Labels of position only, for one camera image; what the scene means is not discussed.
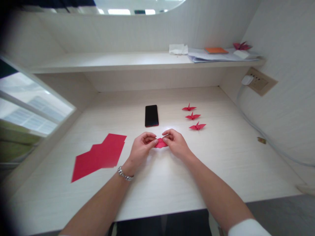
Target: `wrist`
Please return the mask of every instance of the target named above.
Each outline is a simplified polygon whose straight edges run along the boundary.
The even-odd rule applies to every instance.
[[[189,153],[187,153],[187,155],[184,156],[182,161],[186,164],[186,163],[192,162],[196,159],[197,159],[197,157],[192,153],[192,151],[190,151]]]
[[[137,167],[132,163],[132,161],[126,160],[126,162],[121,166],[124,175],[134,176]]]

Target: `forearm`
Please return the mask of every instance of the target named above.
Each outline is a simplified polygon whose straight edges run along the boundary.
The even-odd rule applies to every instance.
[[[252,213],[237,193],[205,166],[195,155],[183,159],[192,173],[206,206],[226,232],[237,223],[252,218]]]
[[[130,181],[125,180],[116,172],[75,214],[60,235],[104,236],[116,217],[129,185]]]

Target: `left hand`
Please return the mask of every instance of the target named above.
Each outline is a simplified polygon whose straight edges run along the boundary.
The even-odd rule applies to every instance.
[[[156,135],[150,132],[144,132],[139,137],[136,137],[131,148],[130,156],[121,167],[124,174],[133,176],[138,167],[147,158],[150,149],[157,143]]]

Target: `wall socket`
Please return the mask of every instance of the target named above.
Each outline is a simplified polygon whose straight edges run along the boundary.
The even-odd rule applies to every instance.
[[[272,87],[274,87],[278,81],[270,78],[269,76],[261,73],[255,68],[249,68],[246,75],[253,76],[253,81],[248,85],[252,90],[258,93],[260,96],[264,96]]]

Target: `mirror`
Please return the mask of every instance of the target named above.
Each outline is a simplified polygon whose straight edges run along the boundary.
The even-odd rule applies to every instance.
[[[22,0],[30,12],[80,13],[96,15],[155,15],[170,11],[185,0]]]

